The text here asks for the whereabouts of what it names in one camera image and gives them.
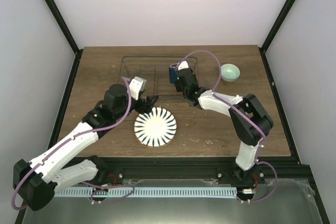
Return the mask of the dark blue mug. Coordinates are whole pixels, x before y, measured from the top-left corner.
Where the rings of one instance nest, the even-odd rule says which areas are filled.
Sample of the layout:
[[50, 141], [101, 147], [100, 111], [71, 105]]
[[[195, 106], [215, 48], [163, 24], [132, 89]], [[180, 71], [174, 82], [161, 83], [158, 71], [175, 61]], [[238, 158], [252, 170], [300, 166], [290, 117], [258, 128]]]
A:
[[178, 66], [176, 63], [169, 66], [169, 83], [174, 84], [177, 80]]

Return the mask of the black wire dish rack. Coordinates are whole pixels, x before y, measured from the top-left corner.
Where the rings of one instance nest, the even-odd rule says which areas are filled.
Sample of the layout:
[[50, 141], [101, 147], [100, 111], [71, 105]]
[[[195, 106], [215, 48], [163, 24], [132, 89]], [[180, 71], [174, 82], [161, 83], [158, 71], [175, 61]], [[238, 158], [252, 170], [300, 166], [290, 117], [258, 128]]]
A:
[[179, 63], [182, 55], [137, 55], [124, 56], [121, 59], [119, 82], [122, 77], [138, 76], [146, 80], [144, 96], [158, 95], [159, 101], [180, 102], [183, 95], [176, 92], [175, 85], [170, 83], [170, 65]]

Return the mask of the mint green bowl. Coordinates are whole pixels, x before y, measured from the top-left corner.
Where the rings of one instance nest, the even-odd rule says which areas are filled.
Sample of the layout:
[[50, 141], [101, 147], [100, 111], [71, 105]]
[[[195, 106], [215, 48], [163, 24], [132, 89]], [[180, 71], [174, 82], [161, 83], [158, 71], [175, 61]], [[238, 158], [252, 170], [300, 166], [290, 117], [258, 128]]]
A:
[[240, 76], [240, 69], [231, 63], [223, 64], [221, 66], [221, 79], [227, 82], [235, 81]]

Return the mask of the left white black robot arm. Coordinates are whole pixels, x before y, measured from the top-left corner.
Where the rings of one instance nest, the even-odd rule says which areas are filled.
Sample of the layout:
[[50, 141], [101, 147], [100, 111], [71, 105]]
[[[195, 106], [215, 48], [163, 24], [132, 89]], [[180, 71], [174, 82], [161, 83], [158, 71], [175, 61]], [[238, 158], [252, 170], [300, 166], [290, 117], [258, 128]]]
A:
[[78, 153], [119, 125], [132, 111], [151, 112], [157, 95], [141, 98], [142, 82], [112, 85], [104, 98], [61, 141], [29, 162], [23, 159], [14, 165], [12, 207], [17, 195], [25, 207], [36, 211], [45, 207], [55, 193], [79, 183], [102, 185], [107, 178], [107, 165], [97, 156], [66, 167]]

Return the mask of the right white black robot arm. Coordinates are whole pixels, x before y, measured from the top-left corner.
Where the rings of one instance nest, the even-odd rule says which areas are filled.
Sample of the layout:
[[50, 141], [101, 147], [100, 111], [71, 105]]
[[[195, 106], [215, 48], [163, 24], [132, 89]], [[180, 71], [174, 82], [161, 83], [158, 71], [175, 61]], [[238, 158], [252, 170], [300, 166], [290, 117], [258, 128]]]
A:
[[200, 87], [191, 68], [170, 69], [170, 83], [192, 107], [211, 110], [231, 118], [240, 139], [233, 177], [244, 184], [252, 177], [251, 169], [258, 163], [258, 152], [274, 123], [265, 108], [253, 94], [230, 96]]

